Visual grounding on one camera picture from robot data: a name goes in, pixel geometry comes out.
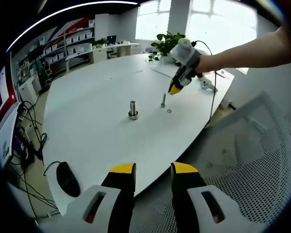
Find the green plant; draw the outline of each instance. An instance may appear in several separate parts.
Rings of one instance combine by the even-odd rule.
[[[184,38],[185,35],[182,35],[180,33],[177,33],[175,35],[172,35],[170,32],[167,32],[167,34],[158,34],[156,35],[156,38],[158,39],[158,42],[153,42],[151,46],[155,47],[157,51],[153,51],[149,55],[149,61],[158,61],[159,55],[161,56],[168,56],[170,50],[177,45],[178,41],[181,38]]]
[[[94,41],[94,45],[103,45],[103,44],[107,44],[108,40],[106,38],[101,38],[100,40],[95,40]]]

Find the tiled floor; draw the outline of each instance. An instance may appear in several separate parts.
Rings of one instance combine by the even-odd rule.
[[[39,99],[34,107],[34,110],[36,113],[36,120],[42,124],[43,124],[44,109],[45,109],[48,93],[49,92],[47,91],[46,93],[42,94],[39,97]],[[227,116],[231,112],[233,112],[233,110],[230,108],[223,109],[223,108],[219,107],[217,109],[217,111],[214,113],[210,123],[213,124],[214,122],[219,121],[220,119]],[[30,122],[28,120],[24,119],[22,122],[22,125],[23,125],[23,127],[26,127],[26,126],[28,126],[29,123]],[[37,127],[39,128],[40,132],[43,133],[43,127],[39,124],[37,124]],[[39,142],[37,140],[37,136],[35,135],[33,129],[29,130],[28,136],[32,140],[36,149],[38,149]],[[47,178],[43,176],[43,172],[44,172],[44,165],[42,164],[41,161],[39,161],[36,158],[35,162],[30,165],[30,167],[28,168],[28,171],[25,174],[26,182],[31,184],[38,192],[40,192],[42,195],[44,195],[47,199],[52,200],[53,198],[52,198],[51,192],[49,190],[48,181],[47,181]],[[35,198],[31,198],[31,202],[32,202],[34,212],[37,216],[45,216],[46,213],[54,211],[53,208],[46,206],[44,203],[36,200]]]

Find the white cabinet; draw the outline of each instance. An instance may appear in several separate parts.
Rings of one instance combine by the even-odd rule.
[[[130,55],[140,54],[141,53],[141,45],[132,45],[130,47]]]
[[[94,63],[107,60],[107,50],[105,48],[93,50]]]
[[[35,105],[40,90],[41,84],[39,81],[39,77],[38,75],[34,74],[19,87],[19,94],[23,101],[28,101],[32,105]],[[25,105],[27,108],[31,108],[30,104],[25,103]]]

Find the computer mouse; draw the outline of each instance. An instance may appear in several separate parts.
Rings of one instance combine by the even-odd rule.
[[[61,162],[56,169],[57,182],[62,190],[72,197],[80,195],[79,183],[67,162]]]

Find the white wall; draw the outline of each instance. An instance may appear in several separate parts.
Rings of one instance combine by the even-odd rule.
[[[119,15],[109,15],[109,31],[108,35],[116,35],[116,40],[119,41],[118,35],[120,32]]]
[[[116,40],[119,41],[119,33],[121,31],[119,21],[119,15],[95,15],[95,40],[107,38],[109,35],[116,35]]]
[[[185,34],[190,0],[172,0],[169,13],[168,31],[172,34]]]
[[[107,38],[109,31],[109,14],[95,15],[95,40]]]
[[[190,0],[172,0],[168,31],[185,33]],[[152,41],[136,40],[136,22],[138,9],[134,8],[120,15],[120,38],[140,43],[142,50],[150,46]],[[258,16],[258,37],[277,28],[265,18]],[[266,91],[281,110],[291,129],[291,64],[274,68],[250,68],[247,75],[237,69],[227,69],[235,78],[226,94],[227,100],[235,107],[240,107]]]

